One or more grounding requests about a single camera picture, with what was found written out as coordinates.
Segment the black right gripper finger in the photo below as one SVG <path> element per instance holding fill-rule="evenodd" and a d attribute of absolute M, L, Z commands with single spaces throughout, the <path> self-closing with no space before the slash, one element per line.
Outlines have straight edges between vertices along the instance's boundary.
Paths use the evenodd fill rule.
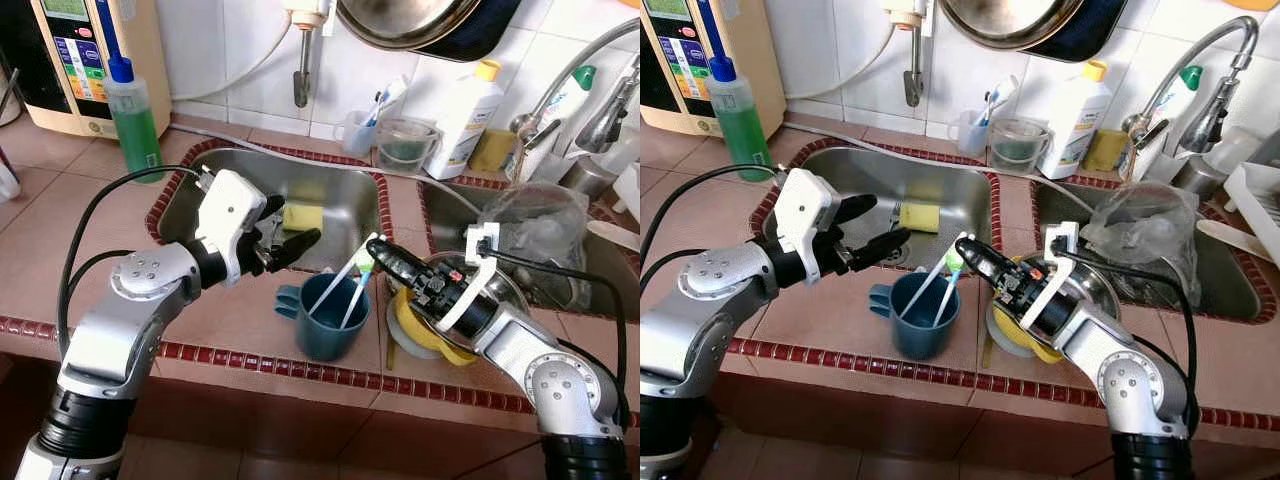
<path fill-rule="evenodd" d="M 969 237 L 956 239 L 954 250 L 977 275 L 991 285 L 998 285 L 1012 274 L 1012 261 L 992 246 Z"/>
<path fill-rule="evenodd" d="M 415 287 L 419 284 L 420 276 L 428 273 L 428 268 L 421 259 L 385 238 L 376 237 L 367 239 L 365 242 L 365 251 L 388 276 L 402 285 Z"/>

